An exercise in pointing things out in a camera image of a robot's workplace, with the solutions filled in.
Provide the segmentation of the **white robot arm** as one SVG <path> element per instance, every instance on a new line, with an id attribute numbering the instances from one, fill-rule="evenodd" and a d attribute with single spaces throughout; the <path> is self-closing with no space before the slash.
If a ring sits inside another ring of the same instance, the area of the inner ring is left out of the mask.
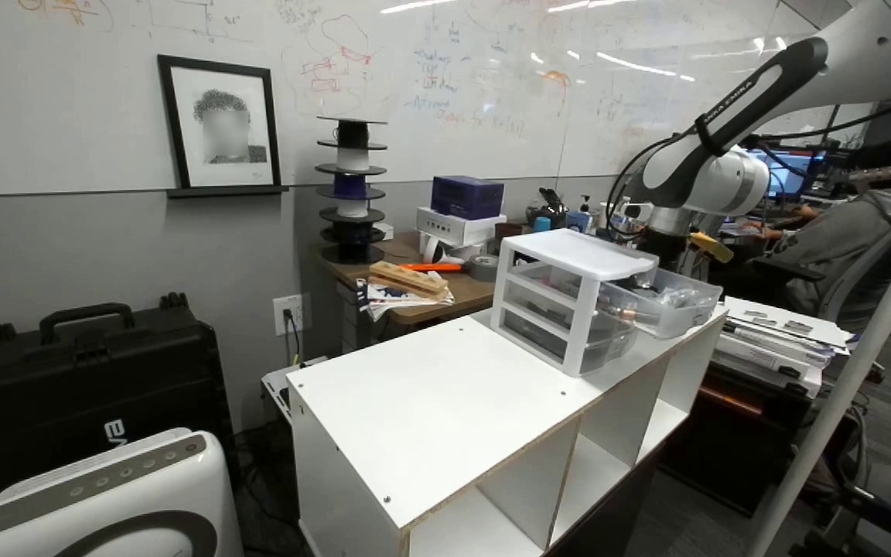
<path id="1" fill-rule="evenodd" d="M 683 236 L 697 216 L 739 216 L 766 195 L 766 163 L 739 149 L 762 125 L 818 105 L 891 100 L 891 0 L 862 0 L 762 63 L 690 129 L 641 159 L 629 195 L 648 227 Z"/>

